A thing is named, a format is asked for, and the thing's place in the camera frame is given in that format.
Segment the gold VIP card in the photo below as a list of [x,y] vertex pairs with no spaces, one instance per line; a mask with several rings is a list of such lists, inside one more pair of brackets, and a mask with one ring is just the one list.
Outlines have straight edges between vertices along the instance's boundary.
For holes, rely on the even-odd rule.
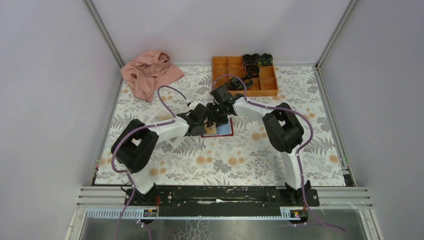
[[214,136],[217,134],[217,127],[215,123],[211,125],[205,124],[204,127],[205,127],[204,136]]

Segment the red card holder wallet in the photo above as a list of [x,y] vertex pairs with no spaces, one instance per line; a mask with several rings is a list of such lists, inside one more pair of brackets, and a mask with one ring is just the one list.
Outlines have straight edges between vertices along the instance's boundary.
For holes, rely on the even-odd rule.
[[218,138],[218,137],[232,137],[234,135],[234,126],[233,126],[233,120],[231,117],[228,118],[228,122],[226,124],[217,126],[217,134],[216,135],[209,135],[205,136],[204,134],[201,135],[202,138]]

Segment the white plastic card box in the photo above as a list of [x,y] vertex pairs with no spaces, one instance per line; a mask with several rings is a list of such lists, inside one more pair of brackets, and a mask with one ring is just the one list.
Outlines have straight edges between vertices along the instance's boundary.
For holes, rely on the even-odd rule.
[[149,129],[158,135],[157,143],[165,142],[176,149],[183,141],[189,130],[189,124],[183,118],[172,117],[165,109],[160,108],[147,121],[146,125],[153,125]]

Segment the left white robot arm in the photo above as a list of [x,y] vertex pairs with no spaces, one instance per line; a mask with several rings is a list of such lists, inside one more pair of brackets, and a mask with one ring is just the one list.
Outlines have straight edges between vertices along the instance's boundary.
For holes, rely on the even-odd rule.
[[147,164],[157,143],[173,138],[201,136],[205,122],[211,111],[201,103],[192,102],[187,113],[179,113],[174,118],[155,123],[143,123],[133,119],[112,145],[112,157],[124,165],[133,188],[137,190],[136,199],[144,206],[155,200],[155,186]]

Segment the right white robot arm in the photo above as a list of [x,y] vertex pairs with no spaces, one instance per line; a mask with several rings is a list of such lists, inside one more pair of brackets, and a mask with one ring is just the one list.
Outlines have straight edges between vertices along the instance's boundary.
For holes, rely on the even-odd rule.
[[303,143],[304,128],[298,117],[302,115],[290,108],[286,103],[278,106],[267,106],[249,100],[243,94],[232,95],[224,86],[210,93],[213,103],[210,108],[209,123],[222,123],[229,115],[247,117],[262,122],[272,147],[280,152],[285,176],[287,201],[293,206],[301,205],[306,199],[307,181],[304,177],[300,149]]

